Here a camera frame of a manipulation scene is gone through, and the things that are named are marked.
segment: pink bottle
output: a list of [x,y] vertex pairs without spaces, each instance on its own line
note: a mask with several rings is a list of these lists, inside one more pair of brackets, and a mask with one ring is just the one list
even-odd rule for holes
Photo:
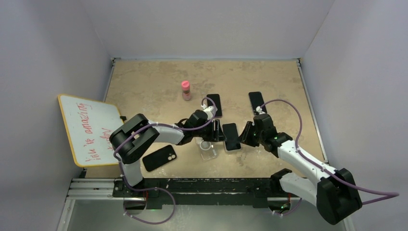
[[181,89],[183,90],[183,99],[188,101],[191,99],[190,83],[185,80],[181,82]]

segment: whiteboard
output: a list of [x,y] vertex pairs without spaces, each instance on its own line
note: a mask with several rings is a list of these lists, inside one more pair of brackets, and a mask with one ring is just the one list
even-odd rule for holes
[[79,167],[116,165],[109,137],[123,125],[113,104],[58,95],[74,162]]

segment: black smartphone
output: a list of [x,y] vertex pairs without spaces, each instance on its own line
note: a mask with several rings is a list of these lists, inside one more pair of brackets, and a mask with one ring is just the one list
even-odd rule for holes
[[[221,100],[219,98],[219,94],[208,94],[207,97],[212,99],[214,101],[214,103],[216,104],[217,112],[216,112],[216,117],[215,118],[222,117]],[[208,106],[213,106],[213,104],[209,100],[207,100],[207,105]]]
[[155,170],[177,158],[176,152],[171,145],[167,145],[142,158],[144,167],[148,172]]
[[234,152],[241,149],[241,143],[238,136],[237,125],[235,123],[223,124],[222,131],[224,132],[225,142],[224,147],[226,152]]
[[[248,95],[249,100],[251,101],[252,112],[254,113],[254,115],[258,115],[259,113],[256,112],[256,107],[259,107],[265,103],[264,98],[262,98],[262,93],[260,91],[256,91],[250,92]],[[262,111],[268,113],[265,106],[262,107]]]

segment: pink bottle cap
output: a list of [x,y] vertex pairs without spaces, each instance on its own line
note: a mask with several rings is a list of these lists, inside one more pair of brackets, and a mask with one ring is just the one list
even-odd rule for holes
[[190,82],[185,80],[181,82],[181,89],[183,90],[189,90],[190,89]]

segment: beige tabletop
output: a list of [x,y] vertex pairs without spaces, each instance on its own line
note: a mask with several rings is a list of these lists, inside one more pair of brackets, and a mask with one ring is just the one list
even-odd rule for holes
[[[191,83],[192,99],[184,101],[181,82]],[[303,119],[299,144],[323,160],[319,138],[313,123],[296,61],[118,61],[109,86],[107,103],[118,106],[128,119],[143,113],[148,119],[173,124],[201,109],[201,99],[207,94],[219,94],[222,124],[236,123],[241,134],[247,121],[253,120],[248,93],[262,92],[265,101],[285,99],[293,103]],[[299,130],[296,112],[285,103],[270,103],[278,132],[293,138]],[[145,155],[168,144],[154,143]],[[222,142],[216,143],[217,158],[204,161],[194,140],[183,146],[173,145],[178,157],[144,177],[270,177],[282,168],[292,167],[268,153],[262,146],[242,145],[242,150],[228,154]],[[115,178],[118,166],[90,167],[87,178]]]

